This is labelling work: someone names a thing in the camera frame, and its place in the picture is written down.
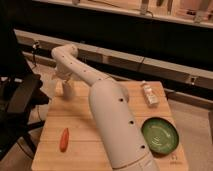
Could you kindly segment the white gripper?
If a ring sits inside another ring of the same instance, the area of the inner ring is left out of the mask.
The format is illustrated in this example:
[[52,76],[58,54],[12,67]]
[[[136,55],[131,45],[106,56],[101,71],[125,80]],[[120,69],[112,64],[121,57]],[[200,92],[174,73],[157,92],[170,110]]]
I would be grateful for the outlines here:
[[62,81],[69,81],[72,77],[73,73],[67,68],[58,65],[55,68],[55,73],[52,76],[52,79],[61,79]]

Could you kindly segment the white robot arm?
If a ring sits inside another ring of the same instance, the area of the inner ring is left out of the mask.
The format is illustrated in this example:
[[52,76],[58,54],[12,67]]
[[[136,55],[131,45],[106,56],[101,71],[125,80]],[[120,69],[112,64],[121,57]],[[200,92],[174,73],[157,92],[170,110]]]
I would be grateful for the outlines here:
[[60,74],[89,86],[89,107],[113,171],[160,171],[128,105],[128,91],[111,76],[79,61],[67,44],[52,49]]

